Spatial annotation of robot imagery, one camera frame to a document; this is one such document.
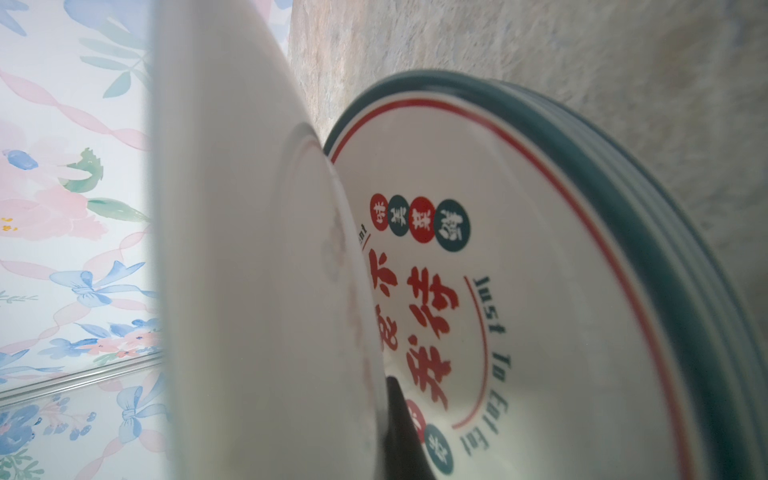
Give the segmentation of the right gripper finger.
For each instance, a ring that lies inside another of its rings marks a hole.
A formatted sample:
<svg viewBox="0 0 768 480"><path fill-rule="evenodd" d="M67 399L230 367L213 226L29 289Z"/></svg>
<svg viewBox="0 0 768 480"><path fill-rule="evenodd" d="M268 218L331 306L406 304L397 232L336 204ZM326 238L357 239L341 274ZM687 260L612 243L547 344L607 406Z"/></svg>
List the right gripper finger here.
<svg viewBox="0 0 768 480"><path fill-rule="evenodd" d="M398 380L386 378L388 427L384 439L385 478L434 480Z"/></svg>

